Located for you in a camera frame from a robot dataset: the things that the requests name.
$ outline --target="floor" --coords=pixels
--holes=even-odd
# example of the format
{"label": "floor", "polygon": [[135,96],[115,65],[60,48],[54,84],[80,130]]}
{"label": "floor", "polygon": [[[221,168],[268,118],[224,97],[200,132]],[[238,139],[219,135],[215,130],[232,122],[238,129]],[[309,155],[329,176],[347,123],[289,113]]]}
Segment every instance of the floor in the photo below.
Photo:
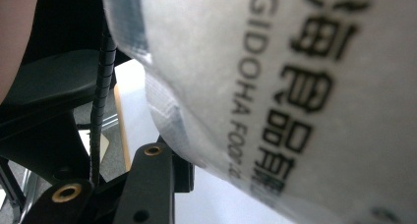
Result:
{"label": "floor", "polygon": [[[83,105],[74,110],[74,117],[78,124],[86,124],[89,122],[89,113],[91,110],[91,103]],[[116,106],[114,103],[114,93],[111,90],[106,102],[104,118],[116,114]],[[110,144],[101,161],[100,172],[106,181],[112,180],[121,174],[125,173],[125,163],[123,159],[122,143],[120,139],[119,125],[113,125],[102,131],[104,136],[109,140]],[[13,174],[20,183],[24,177],[25,168],[22,166],[9,162]],[[40,180],[38,184],[39,195],[46,191],[50,185],[44,180]],[[0,223],[8,224],[13,221],[13,210],[8,200],[5,200],[3,207],[0,210]]]}

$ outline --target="black cable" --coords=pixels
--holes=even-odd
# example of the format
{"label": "black cable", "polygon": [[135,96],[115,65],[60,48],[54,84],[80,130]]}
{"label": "black cable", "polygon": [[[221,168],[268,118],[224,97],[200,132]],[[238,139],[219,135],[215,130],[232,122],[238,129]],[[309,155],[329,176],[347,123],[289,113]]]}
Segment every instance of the black cable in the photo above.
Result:
{"label": "black cable", "polygon": [[111,76],[113,75],[116,48],[117,46],[110,35],[107,22],[104,18],[97,82],[90,115],[91,125],[89,134],[90,180],[96,187],[99,185],[98,181],[100,177],[101,126],[104,116],[105,101],[110,89]]}

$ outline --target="plastic packaging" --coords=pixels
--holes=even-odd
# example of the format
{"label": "plastic packaging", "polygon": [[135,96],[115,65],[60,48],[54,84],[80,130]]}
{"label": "plastic packaging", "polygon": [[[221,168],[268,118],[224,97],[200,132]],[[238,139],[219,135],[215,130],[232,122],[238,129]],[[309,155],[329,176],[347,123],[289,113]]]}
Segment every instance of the plastic packaging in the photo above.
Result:
{"label": "plastic packaging", "polygon": [[181,156],[299,223],[417,223],[417,0],[104,5]]}

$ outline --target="gray floor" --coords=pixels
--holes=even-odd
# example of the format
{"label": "gray floor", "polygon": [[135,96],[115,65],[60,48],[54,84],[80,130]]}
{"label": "gray floor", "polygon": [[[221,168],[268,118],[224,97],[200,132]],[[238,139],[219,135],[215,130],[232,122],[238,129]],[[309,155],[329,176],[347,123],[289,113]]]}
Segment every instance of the gray floor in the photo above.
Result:
{"label": "gray floor", "polygon": [[[89,122],[89,113],[91,111],[91,103],[83,105],[74,110],[74,116],[76,122],[79,124],[85,124]],[[107,98],[104,118],[116,114],[116,106],[114,103],[114,93],[111,91]],[[115,125],[102,132],[109,140],[110,144],[101,162],[100,172],[106,181],[112,180],[121,174],[125,173],[125,163],[123,159],[122,143],[120,139],[119,125]],[[9,163],[13,174],[20,183],[24,177],[25,168],[20,165],[10,162]],[[39,195],[46,191],[50,185],[41,180],[39,183]],[[0,224],[8,224],[13,221],[13,210],[8,200],[5,201],[2,209],[0,210]]]}

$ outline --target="white table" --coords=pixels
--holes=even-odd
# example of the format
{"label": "white table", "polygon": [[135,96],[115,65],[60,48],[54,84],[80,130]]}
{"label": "white table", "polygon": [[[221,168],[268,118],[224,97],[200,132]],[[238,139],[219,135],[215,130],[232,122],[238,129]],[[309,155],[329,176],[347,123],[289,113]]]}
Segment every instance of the white table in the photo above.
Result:
{"label": "white table", "polygon": [[[145,71],[135,60],[115,68],[116,107],[119,115],[126,169],[135,151],[155,142],[158,131],[149,113],[145,96]],[[196,167],[195,189],[175,195],[178,224],[291,223],[286,218],[243,194],[228,183]]]}

